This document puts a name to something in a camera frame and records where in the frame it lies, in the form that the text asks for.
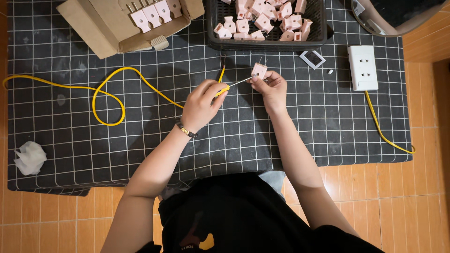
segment table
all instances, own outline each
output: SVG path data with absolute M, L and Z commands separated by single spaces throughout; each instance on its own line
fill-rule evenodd
M 224 82 L 250 75 L 255 62 L 288 81 L 287 105 L 300 136 L 319 166 L 392 163 L 412 159 L 382 141 L 362 92 L 351 88 L 348 45 L 374 45 L 379 89 L 370 92 L 384 135 L 411 149 L 402 38 L 368 34 L 350 6 L 327 0 L 334 37 L 318 52 L 326 59 L 312 70 L 293 53 L 219 52 L 206 46 L 200 17 L 168 38 L 169 47 L 117 54 L 100 60 L 58 14 L 61 1 L 8 2 L 9 74 L 30 74 L 60 84 L 96 87 L 122 66 L 139 69 L 166 96 L 184 104 L 202 80 L 220 74 Z M 125 71 L 106 85 L 126 106 L 118 126 L 101 125 L 92 114 L 93 91 L 51 87 L 28 79 L 9 82 L 8 188 L 81 195 L 93 186 L 125 186 L 139 164 L 168 134 L 182 111 Z M 101 119 L 120 118 L 118 103 L 100 95 Z M 190 141 L 169 181 L 185 187 L 197 178 L 228 173 L 280 170 L 282 164 L 262 96 L 249 85 L 233 86 L 223 108 Z M 28 140 L 47 153 L 38 175 L 24 176 L 14 166 L 14 150 Z

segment yellow screwdriver handle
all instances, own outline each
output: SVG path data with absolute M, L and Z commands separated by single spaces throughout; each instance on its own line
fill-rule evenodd
M 227 85 L 226 88 L 223 88 L 222 90 L 220 90 L 215 96 L 217 97 L 218 95 L 224 93 L 225 91 L 227 91 L 229 89 L 230 89 L 230 87 L 229 87 L 229 85 Z

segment screwdriver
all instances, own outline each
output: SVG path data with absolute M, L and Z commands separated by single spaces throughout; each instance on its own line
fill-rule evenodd
M 250 80 L 250 79 L 252 79 L 252 78 L 254 78 L 254 77 L 256 77 L 256 76 L 257 76 L 257 75 L 253 75 L 252 77 L 249 77 L 249 78 L 247 78 L 247 79 L 245 79 L 245 80 L 238 81 L 237 83 L 234 83 L 234 84 L 232 84 L 232 85 L 227 85 L 226 88 L 223 88 L 222 90 L 220 90 L 220 91 L 216 94 L 216 97 L 217 97 L 218 95 L 224 93 L 225 91 L 229 90 L 231 86 L 236 85 L 236 84 L 238 84 L 238 83 L 241 83 L 241 82 L 243 82 L 243 81 Z

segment cardboard box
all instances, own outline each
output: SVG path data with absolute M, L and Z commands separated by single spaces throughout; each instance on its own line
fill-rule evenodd
M 126 4 L 138 0 L 68 0 L 56 9 L 100 58 L 138 50 L 160 50 L 167 37 L 179 32 L 205 13 L 202 0 L 180 0 L 183 16 L 142 33 L 130 17 Z

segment hand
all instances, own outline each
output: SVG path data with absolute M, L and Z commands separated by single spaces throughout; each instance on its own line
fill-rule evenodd
M 184 104 L 181 122 L 190 132 L 197 133 L 217 114 L 228 92 L 220 94 L 211 104 L 215 95 L 226 88 L 225 83 L 215 80 L 204 80 L 191 94 Z
M 254 77 L 250 79 L 252 88 L 262 94 L 265 110 L 269 116 L 286 112 L 286 90 L 288 83 L 275 71 L 267 71 L 264 75 L 269 83 Z

